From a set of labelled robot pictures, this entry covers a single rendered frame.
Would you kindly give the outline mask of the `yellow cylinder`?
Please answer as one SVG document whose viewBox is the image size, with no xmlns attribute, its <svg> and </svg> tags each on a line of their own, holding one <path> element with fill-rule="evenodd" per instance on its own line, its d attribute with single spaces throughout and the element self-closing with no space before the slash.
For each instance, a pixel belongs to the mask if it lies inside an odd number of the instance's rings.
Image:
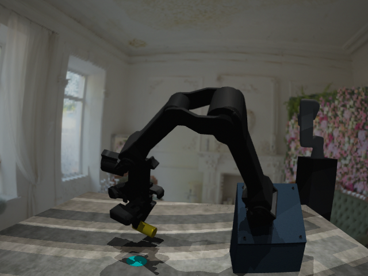
<svg viewBox="0 0 368 276">
<path fill-rule="evenodd" d="M 132 226 L 132 229 L 135 229 L 133 226 Z M 135 229 L 141 233 L 143 233 L 144 235 L 147 235 L 151 238 L 155 237 L 156 233 L 157 233 L 157 227 L 153 227 L 143 221 L 141 221 L 139 223 L 139 226 L 137 229 Z"/>
</svg>

